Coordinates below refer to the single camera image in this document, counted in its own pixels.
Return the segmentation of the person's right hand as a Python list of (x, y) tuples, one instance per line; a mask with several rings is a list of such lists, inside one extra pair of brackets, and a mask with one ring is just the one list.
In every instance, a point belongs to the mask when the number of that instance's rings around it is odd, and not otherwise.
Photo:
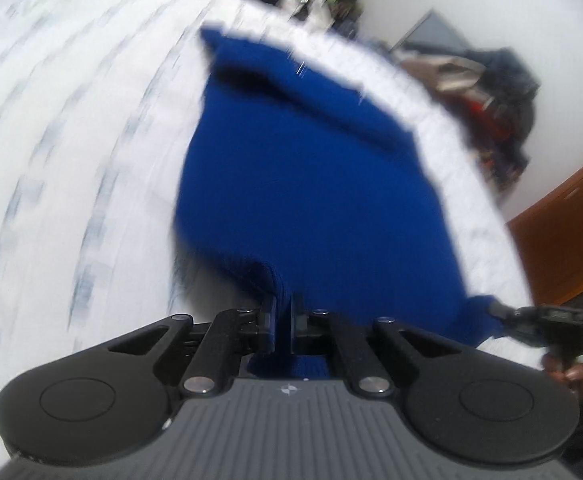
[(583, 362), (574, 362), (571, 367), (567, 367), (558, 356), (546, 353), (542, 358), (542, 366), (555, 382), (567, 386), (583, 398)]

